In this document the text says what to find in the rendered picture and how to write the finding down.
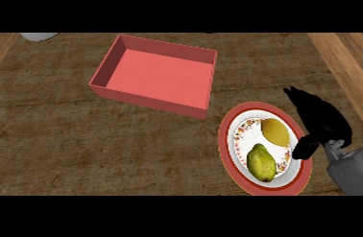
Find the green mango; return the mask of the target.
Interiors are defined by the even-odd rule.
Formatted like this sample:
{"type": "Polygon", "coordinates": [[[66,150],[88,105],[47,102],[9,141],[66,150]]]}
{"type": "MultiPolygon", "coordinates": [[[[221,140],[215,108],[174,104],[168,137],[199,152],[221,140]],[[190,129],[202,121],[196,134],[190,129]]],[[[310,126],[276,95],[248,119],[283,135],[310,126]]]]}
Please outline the green mango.
{"type": "Polygon", "coordinates": [[[262,182],[271,182],[276,174],[274,159],[262,144],[255,144],[246,155],[246,168],[262,182]]]}

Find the red cardboard box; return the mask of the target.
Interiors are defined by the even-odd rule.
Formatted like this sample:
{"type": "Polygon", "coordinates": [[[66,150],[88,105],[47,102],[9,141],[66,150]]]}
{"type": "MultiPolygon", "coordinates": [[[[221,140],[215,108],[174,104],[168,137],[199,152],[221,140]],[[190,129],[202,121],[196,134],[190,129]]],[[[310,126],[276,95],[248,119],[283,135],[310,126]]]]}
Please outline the red cardboard box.
{"type": "Polygon", "coordinates": [[[203,119],[217,51],[118,35],[88,86],[106,98],[203,119]]]}

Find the red-rimmed white plate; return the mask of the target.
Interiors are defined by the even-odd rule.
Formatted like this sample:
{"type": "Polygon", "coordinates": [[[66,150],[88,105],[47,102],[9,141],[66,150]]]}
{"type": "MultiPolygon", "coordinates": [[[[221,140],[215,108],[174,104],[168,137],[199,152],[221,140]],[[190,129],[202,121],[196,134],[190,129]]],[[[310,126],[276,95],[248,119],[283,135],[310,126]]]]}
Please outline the red-rimmed white plate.
{"type": "Polygon", "coordinates": [[[295,160],[292,151],[304,137],[299,125],[273,105],[249,102],[237,105],[226,114],[218,130],[218,152],[221,161],[237,186],[251,195],[298,195],[311,174],[311,159],[295,160]],[[289,133],[289,143],[276,146],[264,137],[261,122],[274,119],[289,133]],[[255,144],[262,144],[276,162],[276,175],[270,182],[259,181],[249,173],[246,155],[255,144]]]}

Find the white round object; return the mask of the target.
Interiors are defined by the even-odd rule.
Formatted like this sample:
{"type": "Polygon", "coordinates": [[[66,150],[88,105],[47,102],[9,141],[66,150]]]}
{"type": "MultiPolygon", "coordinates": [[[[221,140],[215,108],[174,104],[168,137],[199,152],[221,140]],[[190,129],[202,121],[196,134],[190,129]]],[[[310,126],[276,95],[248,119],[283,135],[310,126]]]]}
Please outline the white round object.
{"type": "Polygon", "coordinates": [[[56,33],[20,33],[22,37],[29,41],[43,41],[56,36],[56,33]]]}

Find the yellow lemon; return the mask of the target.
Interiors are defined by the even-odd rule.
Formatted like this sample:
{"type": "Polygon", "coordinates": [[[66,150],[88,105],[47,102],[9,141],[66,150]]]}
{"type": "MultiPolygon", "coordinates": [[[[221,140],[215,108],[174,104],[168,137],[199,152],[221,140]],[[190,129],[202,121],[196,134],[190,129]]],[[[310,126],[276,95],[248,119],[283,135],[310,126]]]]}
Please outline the yellow lemon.
{"type": "Polygon", "coordinates": [[[261,132],[267,140],[280,147],[289,144],[289,133],[283,124],[273,118],[261,122],[261,132]]]}

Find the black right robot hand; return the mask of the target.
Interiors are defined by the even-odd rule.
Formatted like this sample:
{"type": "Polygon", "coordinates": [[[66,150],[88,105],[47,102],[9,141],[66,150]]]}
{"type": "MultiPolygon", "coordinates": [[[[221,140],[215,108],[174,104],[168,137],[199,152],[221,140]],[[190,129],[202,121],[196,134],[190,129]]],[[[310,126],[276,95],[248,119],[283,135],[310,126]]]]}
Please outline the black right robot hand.
{"type": "Polygon", "coordinates": [[[351,144],[351,126],[335,108],[316,95],[290,86],[283,89],[296,108],[308,134],[299,139],[292,152],[293,159],[310,159],[318,146],[329,141],[342,140],[342,147],[351,144]]]}

